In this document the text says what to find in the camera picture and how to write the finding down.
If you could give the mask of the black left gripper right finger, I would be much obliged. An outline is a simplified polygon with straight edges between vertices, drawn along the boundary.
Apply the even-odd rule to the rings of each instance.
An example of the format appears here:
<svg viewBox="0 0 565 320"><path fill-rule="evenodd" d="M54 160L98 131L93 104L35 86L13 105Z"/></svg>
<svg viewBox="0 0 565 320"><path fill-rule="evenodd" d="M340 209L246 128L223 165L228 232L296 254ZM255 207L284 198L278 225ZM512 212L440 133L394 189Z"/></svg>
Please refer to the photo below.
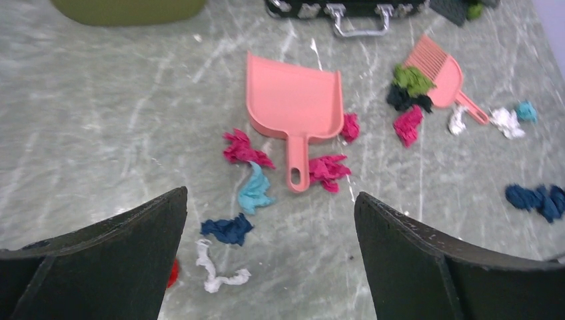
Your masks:
<svg viewBox="0 0 565 320"><path fill-rule="evenodd" d="M358 195L354 221L379 319L563 319L564 265L491 251Z"/></svg>

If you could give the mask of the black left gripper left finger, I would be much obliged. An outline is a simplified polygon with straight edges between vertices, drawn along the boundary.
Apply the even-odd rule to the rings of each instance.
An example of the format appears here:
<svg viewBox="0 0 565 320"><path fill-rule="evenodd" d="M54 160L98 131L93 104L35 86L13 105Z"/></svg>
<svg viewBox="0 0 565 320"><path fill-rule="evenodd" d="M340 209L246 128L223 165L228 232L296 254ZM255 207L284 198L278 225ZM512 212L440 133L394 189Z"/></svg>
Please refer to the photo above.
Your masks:
<svg viewBox="0 0 565 320"><path fill-rule="evenodd" d="M2 319L156 319L187 218L187 188L1 251Z"/></svg>

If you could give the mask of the pink plastic hand brush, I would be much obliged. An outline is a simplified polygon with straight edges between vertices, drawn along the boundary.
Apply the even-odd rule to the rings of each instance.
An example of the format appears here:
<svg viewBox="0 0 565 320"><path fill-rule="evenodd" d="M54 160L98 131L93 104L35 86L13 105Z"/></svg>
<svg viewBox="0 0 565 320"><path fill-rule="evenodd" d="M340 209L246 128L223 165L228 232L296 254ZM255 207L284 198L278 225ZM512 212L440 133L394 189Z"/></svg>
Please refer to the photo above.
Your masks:
<svg viewBox="0 0 565 320"><path fill-rule="evenodd" d="M423 34L420 37L404 65L416 67L435 84L435 88L428 92L435 107L447 108L456 103L466 107L466 112L477 123L489 123L488 115L462 91L464 75L456 59L429 36Z"/></svg>

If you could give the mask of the pink plastic dustpan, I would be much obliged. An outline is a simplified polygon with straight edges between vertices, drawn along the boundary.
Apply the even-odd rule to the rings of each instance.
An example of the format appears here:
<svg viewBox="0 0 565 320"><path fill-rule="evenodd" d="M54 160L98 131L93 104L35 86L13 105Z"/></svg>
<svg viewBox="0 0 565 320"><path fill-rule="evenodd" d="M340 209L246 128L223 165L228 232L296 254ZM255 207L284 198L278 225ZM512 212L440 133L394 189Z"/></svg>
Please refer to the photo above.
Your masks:
<svg viewBox="0 0 565 320"><path fill-rule="evenodd" d="M344 125L342 79L321 71L247 54L246 106L252 127L286 142L286 183L310 186L308 147L336 137Z"/></svg>

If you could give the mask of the red paper scrap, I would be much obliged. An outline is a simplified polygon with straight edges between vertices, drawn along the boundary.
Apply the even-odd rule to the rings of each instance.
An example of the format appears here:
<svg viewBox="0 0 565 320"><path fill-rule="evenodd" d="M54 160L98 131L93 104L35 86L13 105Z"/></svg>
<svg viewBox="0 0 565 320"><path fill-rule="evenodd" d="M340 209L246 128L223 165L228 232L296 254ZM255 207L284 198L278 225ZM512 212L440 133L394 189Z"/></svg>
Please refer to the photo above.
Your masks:
<svg viewBox="0 0 565 320"><path fill-rule="evenodd" d="M175 258L175 260L173 262L173 267L171 269L171 274L169 276L169 280L168 280L168 283L167 283L167 289L172 287L176 283L176 281L179 277L179 269L180 269L179 260L177 258Z"/></svg>

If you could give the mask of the white twisted paper scrap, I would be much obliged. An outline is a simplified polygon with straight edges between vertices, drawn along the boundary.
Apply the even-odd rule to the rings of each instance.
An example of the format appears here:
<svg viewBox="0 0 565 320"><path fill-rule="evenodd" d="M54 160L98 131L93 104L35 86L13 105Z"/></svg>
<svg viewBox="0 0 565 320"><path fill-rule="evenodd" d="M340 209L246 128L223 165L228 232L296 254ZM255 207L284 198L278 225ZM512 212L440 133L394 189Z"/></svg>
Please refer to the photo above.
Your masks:
<svg viewBox="0 0 565 320"><path fill-rule="evenodd" d="M239 269L232 277L218 275L215 264L209 257L209 247L211 241L208 239L199 239L196 241L197 260L196 266L204 267L208 275L204 282L205 291L208 293L216 293L222 285L243 285L251 278L248 269Z"/></svg>

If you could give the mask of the dark blue paper scrap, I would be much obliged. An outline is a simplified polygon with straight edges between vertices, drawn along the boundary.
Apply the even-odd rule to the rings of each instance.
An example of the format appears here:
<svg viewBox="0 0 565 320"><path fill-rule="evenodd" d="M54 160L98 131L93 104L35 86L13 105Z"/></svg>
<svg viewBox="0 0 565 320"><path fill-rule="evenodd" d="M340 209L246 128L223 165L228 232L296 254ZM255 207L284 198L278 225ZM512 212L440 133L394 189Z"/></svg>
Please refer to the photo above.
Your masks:
<svg viewBox="0 0 565 320"><path fill-rule="evenodd" d="M221 243L242 247L245 243L245 235L253 228L245 214L239 213L234 219L208 219L202 222L201 235L214 235Z"/></svg>

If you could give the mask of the dark blue scrap pair left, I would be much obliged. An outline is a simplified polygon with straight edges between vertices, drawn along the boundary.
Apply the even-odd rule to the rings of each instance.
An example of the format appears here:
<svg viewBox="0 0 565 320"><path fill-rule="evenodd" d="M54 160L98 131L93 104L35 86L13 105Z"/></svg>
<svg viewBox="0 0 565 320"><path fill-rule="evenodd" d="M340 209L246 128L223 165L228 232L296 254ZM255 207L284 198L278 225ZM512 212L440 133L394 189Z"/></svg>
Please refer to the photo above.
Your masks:
<svg viewBox="0 0 565 320"><path fill-rule="evenodd" d="M505 197L515 208L527 211L540 208L544 201L544 194L542 192L523 188L520 185L507 186Z"/></svg>

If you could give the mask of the dark blue scrap pair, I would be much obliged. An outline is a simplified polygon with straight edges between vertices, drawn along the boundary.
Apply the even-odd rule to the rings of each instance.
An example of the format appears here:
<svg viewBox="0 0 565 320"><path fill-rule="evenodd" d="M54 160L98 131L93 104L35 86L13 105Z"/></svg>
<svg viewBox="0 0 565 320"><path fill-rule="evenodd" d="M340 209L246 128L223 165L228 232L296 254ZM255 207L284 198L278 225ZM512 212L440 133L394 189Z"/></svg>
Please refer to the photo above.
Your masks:
<svg viewBox="0 0 565 320"><path fill-rule="evenodd" d="M542 192L523 188L520 185L507 186L505 197L515 208L527 211L540 208L544 201L544 194Z"/></svg>
<svg viewBox="0 0 565 320"><path fill-rule="evenodd" d="M537 212L548 223L561 219L564 214L564 190L557 185L551 185L549 189L540 185L536 188L536 192L541 196L536 208Z"/></svg>

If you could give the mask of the magenta paper scrap centre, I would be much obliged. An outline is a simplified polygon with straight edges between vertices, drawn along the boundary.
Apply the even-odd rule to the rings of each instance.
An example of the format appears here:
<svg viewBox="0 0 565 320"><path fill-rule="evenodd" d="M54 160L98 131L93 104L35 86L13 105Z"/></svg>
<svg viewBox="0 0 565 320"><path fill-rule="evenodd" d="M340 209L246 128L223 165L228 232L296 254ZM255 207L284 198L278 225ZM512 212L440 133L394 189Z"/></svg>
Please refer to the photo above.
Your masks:
<svg viewBox="0 0 565 320"><path fill-rule="evenodd" d="M400 115L393 123L393 128L405 148L409 148L418 140L418 126L423 114L418 105Z"/></svg>

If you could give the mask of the white paper scrap by brush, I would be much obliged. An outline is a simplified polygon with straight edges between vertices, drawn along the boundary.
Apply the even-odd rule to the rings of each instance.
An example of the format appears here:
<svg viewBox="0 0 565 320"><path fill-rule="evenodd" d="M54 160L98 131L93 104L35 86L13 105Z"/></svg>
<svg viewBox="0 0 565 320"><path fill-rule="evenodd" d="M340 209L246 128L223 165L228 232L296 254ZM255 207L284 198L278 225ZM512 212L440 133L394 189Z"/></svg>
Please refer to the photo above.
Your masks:
<svg viewBox="0 0 565 320"><path fill-rule="evenodd" d="M462 116L467 111L467 107L464 105L456 105L452 108L452 114L448 121L448 130L452 135L460 135L466 130L466 125L462 120Z"/></svg>

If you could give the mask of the dark blue scrap pair right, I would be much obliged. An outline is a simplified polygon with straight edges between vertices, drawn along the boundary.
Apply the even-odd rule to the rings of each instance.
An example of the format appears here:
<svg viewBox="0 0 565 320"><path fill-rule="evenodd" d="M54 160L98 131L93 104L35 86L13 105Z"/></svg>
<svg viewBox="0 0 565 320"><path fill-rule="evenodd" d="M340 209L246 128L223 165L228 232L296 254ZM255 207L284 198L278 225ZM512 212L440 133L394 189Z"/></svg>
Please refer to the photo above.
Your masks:
<svg viewBox="0 0 565 320"><path fill-rule="evenodd" d="M551 185L549 189L540 185L536 188L536 192L541 196L536 208L537 212L548 223L561 219L564 214L564 190L557 185Z"/></svg>

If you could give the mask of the light blue paper scrap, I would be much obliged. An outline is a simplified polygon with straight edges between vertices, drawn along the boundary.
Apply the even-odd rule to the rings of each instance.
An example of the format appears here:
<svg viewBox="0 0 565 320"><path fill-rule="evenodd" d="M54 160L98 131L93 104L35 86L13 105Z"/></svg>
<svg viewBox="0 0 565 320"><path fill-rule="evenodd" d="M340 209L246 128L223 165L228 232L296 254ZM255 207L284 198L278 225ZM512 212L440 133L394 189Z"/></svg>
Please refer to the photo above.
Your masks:
<svg viewBox="0 0 565 320"><path fill-rule="evenodd" d="M252 161L249 164L252 173L238 193L238 202L245 214L255 215L258 207L272 205L275 199L267 195L271 184L261 166Z"/></svg>

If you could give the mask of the small magenta paper scrap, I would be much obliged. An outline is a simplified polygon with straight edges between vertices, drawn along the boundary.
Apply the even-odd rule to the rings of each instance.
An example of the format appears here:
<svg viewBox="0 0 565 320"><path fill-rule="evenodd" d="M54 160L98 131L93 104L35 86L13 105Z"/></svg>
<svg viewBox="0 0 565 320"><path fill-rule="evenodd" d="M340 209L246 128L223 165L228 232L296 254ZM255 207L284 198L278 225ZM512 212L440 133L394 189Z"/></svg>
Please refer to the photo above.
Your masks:
<svg viewBox="0 0 565 320"><path fill-rule="evenodd" d="M356 113L344 114L344 125L340 132L341 137L347 142L351 143L358 138L360 134L360 127L358 124L358 116Z"/></svg>

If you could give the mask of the magenta paper scrap left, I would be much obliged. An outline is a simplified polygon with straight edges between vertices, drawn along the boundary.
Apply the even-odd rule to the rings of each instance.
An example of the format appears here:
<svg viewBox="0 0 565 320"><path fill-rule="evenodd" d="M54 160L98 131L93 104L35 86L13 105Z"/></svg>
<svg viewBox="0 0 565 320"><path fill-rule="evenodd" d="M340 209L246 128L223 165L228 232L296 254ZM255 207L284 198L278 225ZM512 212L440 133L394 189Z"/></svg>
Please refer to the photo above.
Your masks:
<svg viewBox="0 0 565 320"><path fill-rule="evenodd" d="M223 138L229 142L229 145L223 151L223 156L228 162L253 162L263 167L276 169L271 158L265 152L252 147L251 140L243 131L234 128L232 133L225 132Z"/></svg>

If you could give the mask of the black paper scrap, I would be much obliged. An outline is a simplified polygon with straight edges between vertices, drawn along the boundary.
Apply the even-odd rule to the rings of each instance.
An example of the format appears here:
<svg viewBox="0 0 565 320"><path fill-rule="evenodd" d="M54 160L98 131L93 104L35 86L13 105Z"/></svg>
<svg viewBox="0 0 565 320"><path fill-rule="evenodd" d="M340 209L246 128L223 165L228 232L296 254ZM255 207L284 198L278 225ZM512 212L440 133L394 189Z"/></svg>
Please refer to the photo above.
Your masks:
<svg viewBox="0 0 565 320"><path fill-rule="evenodd" d="M386 102L399 112L405 112L413 105L417 105L427 113L432 113L432 99L429 96L417 95L416 97L411 97L407 89L395 84L390 86Z"/></svg>

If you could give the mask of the white paper scrap right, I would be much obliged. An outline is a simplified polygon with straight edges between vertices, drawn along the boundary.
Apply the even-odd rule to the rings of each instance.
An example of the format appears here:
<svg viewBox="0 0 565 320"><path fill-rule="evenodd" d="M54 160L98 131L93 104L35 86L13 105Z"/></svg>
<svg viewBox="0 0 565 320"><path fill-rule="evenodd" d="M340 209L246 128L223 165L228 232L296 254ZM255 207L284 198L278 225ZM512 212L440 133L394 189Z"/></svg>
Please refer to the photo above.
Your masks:
<svg viewBox="0 0 565 320"><path fill-rule="evenodd" d="M517 139L525 136L521 129L515 110L499 108L491 111L490 122L498 128L507 139Z"/></svg>

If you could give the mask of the green paper scrap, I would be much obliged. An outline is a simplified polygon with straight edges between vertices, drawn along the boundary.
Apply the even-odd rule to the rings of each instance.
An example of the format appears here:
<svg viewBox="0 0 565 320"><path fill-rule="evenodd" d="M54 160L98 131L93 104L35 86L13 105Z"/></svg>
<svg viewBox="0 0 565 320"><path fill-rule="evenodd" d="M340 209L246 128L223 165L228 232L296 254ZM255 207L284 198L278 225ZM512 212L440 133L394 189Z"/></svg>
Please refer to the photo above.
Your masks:
<svg viewBox="0 0 565 320"><path fill-rule="evenodd" d="M433 81L414 66L404 66L397 64L393 71L394 85L406 89L410 97L426 95L431 89L436 88Z"/></svg>

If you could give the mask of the teal paper scrap right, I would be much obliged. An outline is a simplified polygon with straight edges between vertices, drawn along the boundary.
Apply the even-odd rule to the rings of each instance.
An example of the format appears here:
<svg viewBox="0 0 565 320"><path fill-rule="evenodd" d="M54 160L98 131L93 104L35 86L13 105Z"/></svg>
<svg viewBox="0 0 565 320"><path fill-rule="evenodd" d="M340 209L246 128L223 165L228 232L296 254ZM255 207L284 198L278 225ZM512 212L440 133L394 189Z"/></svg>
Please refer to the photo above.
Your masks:
<svg viewBox="0 0 565 320"><path fill-rule="evenodd" d="M530 101L521 101L515 107L515 112L519 121L538 122L538 114Z"/></svg>

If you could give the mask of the olive green mesh wastebasket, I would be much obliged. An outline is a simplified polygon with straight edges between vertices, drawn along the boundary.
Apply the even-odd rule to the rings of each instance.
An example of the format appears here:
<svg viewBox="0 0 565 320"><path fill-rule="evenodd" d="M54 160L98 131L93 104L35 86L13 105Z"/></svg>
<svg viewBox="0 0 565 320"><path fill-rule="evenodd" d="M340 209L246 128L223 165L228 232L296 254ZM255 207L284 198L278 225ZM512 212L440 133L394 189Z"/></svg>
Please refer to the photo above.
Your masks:
<svg viewBox="0 0 565 320"><path fill-rule="evenodd" d="M128 27L190 19L206 0L51 0L64 16L83 25Z"/></svg>

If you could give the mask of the black poker chip case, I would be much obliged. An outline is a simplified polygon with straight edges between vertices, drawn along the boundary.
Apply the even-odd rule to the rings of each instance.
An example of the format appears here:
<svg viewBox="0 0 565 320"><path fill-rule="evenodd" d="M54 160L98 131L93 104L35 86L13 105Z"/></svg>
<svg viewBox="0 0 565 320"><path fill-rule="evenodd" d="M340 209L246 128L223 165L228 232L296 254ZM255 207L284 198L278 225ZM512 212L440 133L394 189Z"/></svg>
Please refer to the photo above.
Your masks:
<svg viewBox="0 0 565 320"><path fill-rule="evenodd" d="M405 19L417 15L430 7L431 2L414 1L299 1L265 0L265 7L271 17L279 19L326 19L332 21L336 36L380 37L390 30L392 19ZM346 18L375 19L374 29L343 29L342 21Z"/></svg>

